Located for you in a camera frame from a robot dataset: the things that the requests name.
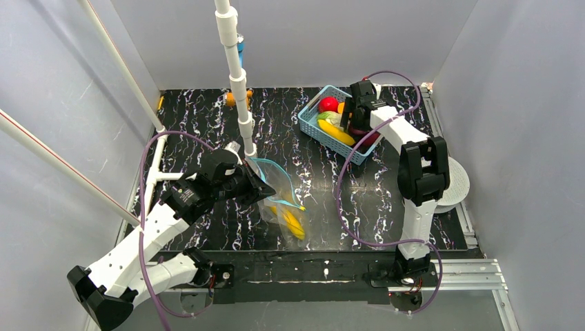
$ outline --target blue plastic basket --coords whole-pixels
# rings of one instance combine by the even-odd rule
[[[351,96],[339,88],[336,88],[335,86],[325,86],[314,98],[311,99],[311,101],[309,101],[309,103],[307,103],[307,105],[299,113],[298,118],[301,122],[301,131],[320,142],[323,146],[326,146],[331,150],[334,150],[337,154],[343,155],[347,158],[352,148],[342,142],[339,142],[329,134],[326,134],[317,124],[319,102],[324,97],[334,97],[339,102],[344,102],[346,97]],[[370,153],[376,148],[380,140],[381,136],[378,138],[378,140],[376,140],[376,143],[372,144],[368,151],[364,154],[355,152],[351,157],[351,161],[357,165],[362,164],[364,160],[370,155]]]

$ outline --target white pvc pipe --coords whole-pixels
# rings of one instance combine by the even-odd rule
[[[67,161],[63,160],[57,153],[51,150],[42,141],[28,132],[23,126],[18,124],[12,117],[8,116],[0,109],[0,129],[6,132],[22,146],[26,147],[33,154],[52,165],[55,169],[64,173],[67,177],[73,179],[94,197],[103,201],[113,212],[125,219],[128,223],[136,226],[139,225],[134,215],[119,205],[112,197],[101,190],[97,185],[92,183],[87,177],[83,176],[77,169],[72,167]]]
[[[230,9],[230,0],[215,0],[215,8],[219,14],[225,14]]]
[[[86,12],[86,14],[89,16],[90,21],[94,24],[101,41],[103,42],[105,47],[108,49],[108,52],[110,53],[110,55],[114,59],[114,62],[116,63],[116,65],[118,66],[120,71],[122,72],[124,79],[126,80],[128,85],[130,86],[130,89],[132,90],[132,92],[136,96],[136,99],[138,99],[138,102],[140,103],[140,105],[144,109],[144,112],[146,113],[148,118],[152,121],[152,124],[155,125],[157,132],[163,132],[164,131],[163,124],[161,123],[161,121],[159,120],[157,115],[155,114],[154,109],[152,109],[152,107],[150,106],[150,104],[146,100],[146,97],[144,96],[144,93],[142,92],[142,90],[140,90],[140,87],[138,86],[136,79],[134,78],[134,76],[130,72],[130,69],[128,69],[126,62],[124,61],[124,59],[120,55],[120,52],[116,48],[116,45],[114,44],[112,39],[110,38],[108,31],[103,26],[103,23],[101,22],[101,20],[97,16],[97,13],[95,12],[92,4],[90,3],[89,0],[78,0],[78,2],[81,5],[81,7],[83,8],[83,10]]]
[[[152,165],[148,171],[148,177],[146,179],[146,188],[144,189],[144,210],[148,213],[150,210],[150,204],[152,203],[152,196],[155,192],[155,186],[157,184],[157,175],[160,173],[159,169],[161,166],[161,159],[164,152],[164,146],[168,135],[160,136],[157,139],[157,147],[155,147],[155,155],[152,158]]]
[[[230,68],[230,75],[232,77],[241,76],[241,64],[239,62],[239,54],[237,46],[224,47],[226,49],[226,58],[228,60],[228,68]]]
[[[215,0],[215,9],[219,40],[224,45],[230,68],[230,87],[236,100],[239,133],[244,140],[244,153],[247,157],[255,157],[257,151],[252,140],[252,115],[246,103],[246,71],[241,68],[237,51],[237,11],[230,6],[229,0]]]
[[[159,172],[158,181],[178,181],[183,176],[182,172]]]

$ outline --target black marble tabletop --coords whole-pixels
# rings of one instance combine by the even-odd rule
[[[174,238],[167,250],[197,246],[204,250],[371,250],[342,230],[333,191],[345,159],[300,131],[297,114],[320,88],[255,88],[250,109],[255,119],[258,157],[277,162],[290,175],[295,194],[306,211],[299,218],[306,237],[299,240],[286,227],[264,221],[257,205],[247,208],[234,201],[217,203],[210,214]],[[168,90],[159,118],[168,130],[196,134],[211,146],[231,141],[242,144],[235,107],[223,105],[225,90]],[[399,110],[415,103],[409,87],[384,88],[381,97]],[[406,119],[432,134],[424,104]],[[150,151],[146,170],[150,167]],[[161,171],[182,172],[199,163],[203,148],[189,138],[168,138]],[[397,187],[399,155],[383,141],[360,166],[351,164],[343,181],[344,221],[367,241],[388,243],[400,239],[404,206]],[[159,183],[157,201],[168,183]],[[440,250],[467,248],[457,213],[435,215],[430,241]]]

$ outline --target red apple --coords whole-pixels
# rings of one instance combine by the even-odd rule
[[[319,113],[322,112],[336,112],[339,102],[334,97],[324,97],[319,102]]]

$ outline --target gray wall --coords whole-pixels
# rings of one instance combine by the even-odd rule
[[[390,68],[432,81],[476,1],[231,2],[248,85],[282,87],[347,86]],[[112,2],[160,90],[229,86],[213,1]]]
[[[435,82],[523,330],[583,330],[585,3],[480,0]]]
[[[70,1],[0,3],[0,108],[126,205],[152,124],[85,14]],[[111,249],[121,219],[3,132],[0,146],[0,329],[80,330],[66,274]]]

